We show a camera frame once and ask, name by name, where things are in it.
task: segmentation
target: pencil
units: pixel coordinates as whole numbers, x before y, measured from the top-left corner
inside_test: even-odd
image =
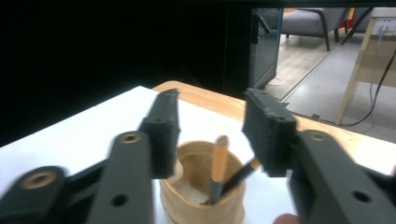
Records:
[[[217,139],[216,146],[213,151],[209,203],[216,203],[221,197],[227,159],[228,137],[226,135],[222,135]]]
[[[236,172],[223,186],[221,195],[227,193],[230,189],[233,189],[239,183],[241,183],[246,177],[248,177],[253,171],[260,166],[260,161],[257,158],[251,160],[248,164],[242,167]]]

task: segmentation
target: gray chair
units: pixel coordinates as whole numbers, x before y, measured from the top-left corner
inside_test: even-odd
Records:
[[[330,51],[329,32],[334,32],[338,42],[338,26],[346,20],[349,10],[348,7],[298,8],[283,15],[282,34],[287,38],[290,35],[324,37],[326,49]]]

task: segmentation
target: white paper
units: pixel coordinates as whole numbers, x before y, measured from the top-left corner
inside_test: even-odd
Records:
[[[65,119],[40,132],[0,148],[0,197],[22,174],[40,166],[56,165],[74,175],[106,158],[113,138],[135,131],[158,92],[137,87]],[[178,104],[178,142],[215,142],[228,135],[230,150],[243,163],[253,158],[242,122],[183,101]],[[153,181],[155,223],[165,223],[158,180]],[[269,178],[257,171],[247,179],[244,223],[272,223],[295,214],[286,178]]]

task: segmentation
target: brass insert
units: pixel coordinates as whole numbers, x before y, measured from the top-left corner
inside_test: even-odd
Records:
[[[44,171],[28,176],[23,182],[24,189],[39,189],[52,183],[56,179],[55,172]]]
[[[142,136],[139,134],[126,134],[122,137],[121,142],[124,144],[131,144],[140,141]]]
[[[312,140],[319,141],[319,142],[326,141],[329,139],[326,134],[320,133],[320,132],[312,132],[312,133],[309,133],[308,136]]]

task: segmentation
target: wooden pen holder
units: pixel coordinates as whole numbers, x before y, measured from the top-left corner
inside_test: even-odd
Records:
[[[215,144],[205,141],[185,143],[177,149],[183,166],[183,176],[172,181],[161,180],[161,201],[168,223],[206,224],[241,223],[246,184],[231,189],[215,204],[203,204],[210,191],[210,169]],[[229,153],[225,180],[243,166],[234,154]]]

